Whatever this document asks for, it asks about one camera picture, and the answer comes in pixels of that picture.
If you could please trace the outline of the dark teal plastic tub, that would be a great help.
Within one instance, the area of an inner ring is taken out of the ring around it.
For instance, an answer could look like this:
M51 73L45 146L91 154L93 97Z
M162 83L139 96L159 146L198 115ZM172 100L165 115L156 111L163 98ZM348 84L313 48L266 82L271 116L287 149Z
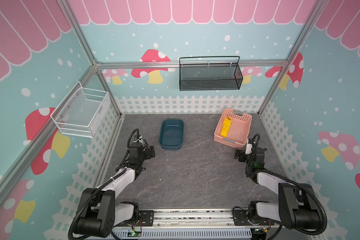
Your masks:
M159 144L162 149L176 151L183 145L184 122L179 119L167 119L162 123Z

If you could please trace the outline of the yellow paper napkin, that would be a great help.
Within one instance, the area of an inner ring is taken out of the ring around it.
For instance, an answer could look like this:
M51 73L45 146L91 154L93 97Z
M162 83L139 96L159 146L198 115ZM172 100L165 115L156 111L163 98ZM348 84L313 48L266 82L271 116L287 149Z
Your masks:
M228 135L228 132L230 130L232 124L232 119L230 117L225 117L222 124L222 129L220 132L220 136L223 138L226 138Z

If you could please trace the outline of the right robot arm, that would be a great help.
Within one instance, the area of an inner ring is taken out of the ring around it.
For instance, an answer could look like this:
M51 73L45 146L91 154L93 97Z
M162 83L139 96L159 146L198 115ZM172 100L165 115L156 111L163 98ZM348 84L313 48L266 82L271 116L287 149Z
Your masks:
M246 164L247 178L278 195L278 203L252 201L247 209L233 207L234 220L238 224L247 220L255 227L253 235L261 235L263 239L273 223L279 227L271 239L274 239L282 228L296 230L309 236L322 234L327 228L328 217L312 186L297 183L267 170L266 149L259 147L260 139L260 134L255 134L243 149L236 150L235 159Z

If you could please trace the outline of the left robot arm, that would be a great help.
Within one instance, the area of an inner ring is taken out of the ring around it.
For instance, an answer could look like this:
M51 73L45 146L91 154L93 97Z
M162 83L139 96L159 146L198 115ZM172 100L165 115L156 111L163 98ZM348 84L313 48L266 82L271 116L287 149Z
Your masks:
M82 192L76 215L68 230L70 240L89 237L106 238L113 234L114 226L125 223L131 228L143 223L138 203L116 204L118 195L145 171L144 161L156 156L153 146L134 129L127 141L127 151L116 173L96 188Z

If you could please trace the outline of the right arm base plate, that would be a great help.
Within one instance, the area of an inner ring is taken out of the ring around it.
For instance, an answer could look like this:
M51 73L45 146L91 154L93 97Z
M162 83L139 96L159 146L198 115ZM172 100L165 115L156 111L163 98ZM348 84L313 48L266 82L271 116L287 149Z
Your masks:
M232 216L235 226L260 226L268 228L275 225L272 220L250 216L248 209L240 207L232 209Z

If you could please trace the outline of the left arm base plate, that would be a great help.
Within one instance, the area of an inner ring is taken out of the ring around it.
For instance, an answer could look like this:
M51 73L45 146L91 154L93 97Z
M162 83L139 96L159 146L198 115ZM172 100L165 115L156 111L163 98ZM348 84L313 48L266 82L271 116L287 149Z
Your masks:
M154 211L140 210L139 213L133 213L130 220L126 221L129 226L152 227L154 221Z

